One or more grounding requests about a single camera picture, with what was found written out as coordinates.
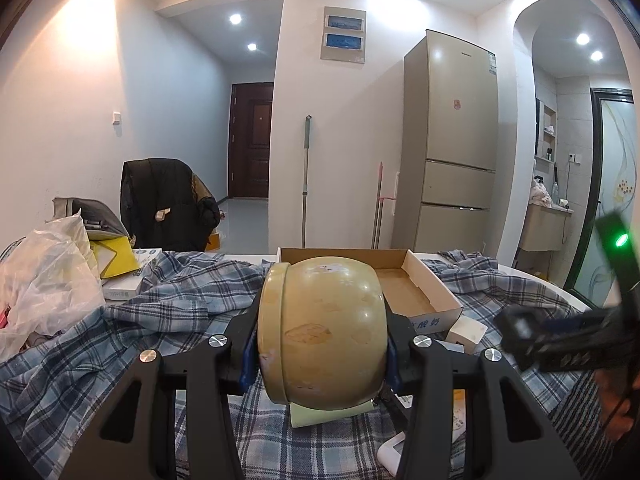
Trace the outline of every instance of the gray bag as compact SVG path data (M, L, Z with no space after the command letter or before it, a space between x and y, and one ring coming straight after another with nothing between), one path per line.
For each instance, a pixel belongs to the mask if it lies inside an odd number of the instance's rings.
M122 236L129 238L129 233L120 219L105 203L90 198L53 199L54 220L75 215L78 211L89 240L110 240Z

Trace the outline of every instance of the refrigerator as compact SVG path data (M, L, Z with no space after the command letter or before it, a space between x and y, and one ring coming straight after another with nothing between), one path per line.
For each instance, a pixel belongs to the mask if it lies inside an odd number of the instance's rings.
M393 248L484 249L497 152L496 73L494 54L434 30L405 56Z

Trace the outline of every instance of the white box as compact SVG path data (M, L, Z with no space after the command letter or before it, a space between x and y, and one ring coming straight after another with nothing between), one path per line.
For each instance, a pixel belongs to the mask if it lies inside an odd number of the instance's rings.
M449 330L446 341L461 344L465 354L473 355L476 346L486 333L486 325L467 316L460 316Z
M278 249L278 262L296 264L318 256L341 256L373 267L391 310L406 316L418 334L443 332L462 314L462 304L409 250Z
M104 299L127 301L135 298L140 293L142 270L146 267L146 264L155 260L161 252L162 249L133 249L140 268L122 276L103 280L102 293L104 294Z

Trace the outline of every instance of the white wall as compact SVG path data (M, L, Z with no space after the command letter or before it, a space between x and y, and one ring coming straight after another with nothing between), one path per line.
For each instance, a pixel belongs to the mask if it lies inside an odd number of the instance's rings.
M319 59L324 6L367 11L364 65ZM378 165L400 166L403 59L427 28L477 43L473 17L424 0L284 0L271 126L269 245L300 246L303 136L311 115L307 246L370 246ZM391 206L381 247L388 247Z
M631 88L629 76L626 74L592 75L589 81L592 88Z
M536 97L552 110L558 111L558 99L556 98L556 78L538 65L533 66L533 77L536 88ZM536 169L533 172L544 178L546 190L551 193L554 182L554 167L543 160L536 160Z
M230 84L148 0L34 0L0 55L0 246L55 196L120 211L125 160L180 158L226 195ZM122 125L113 126L113 111Z
M231 84L272 83L276 67L272 64L227 64L225 71Z
M499 110L499 144L492 204L494 236L488 250L495 249L498 261L511 265L524 217L534 160L535 120L532 63L523 51L514 26L520 13L539 0L508 0L478 17L482 46L497 54ZM608 0L591 0L603 12L614 29L633 86L640 88L640 51L631 33ZM634 205L634 223L640 222L640 203Z
M558 187L561 198L573 210L566 222L564 245L554 254L550 276L563 286L573 263L584 224L593 165L593 113L588 76L558 79ZM581 155L582 162L569 163L569 153Z
M536 64L533 65L533 77L536 85L536 97L552 110L558 110L556 78Z

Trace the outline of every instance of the human hand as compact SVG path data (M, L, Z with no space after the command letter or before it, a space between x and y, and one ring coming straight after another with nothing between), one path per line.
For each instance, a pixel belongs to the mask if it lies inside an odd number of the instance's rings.
M597 370L594 379L598 385L598 394L600 395L600 405L602 407L602 424L605 424L613 410L620 402L620 396L613 390L612 374L608 370ZM634 390L640 390L640 375L636 377L633 384ZM631 408L629 399L619 407L616 415L613 416L609 425L605 429L605 434L613 442L618 441L625 433L631 431L634 426L634 420L630 416L625 416Z

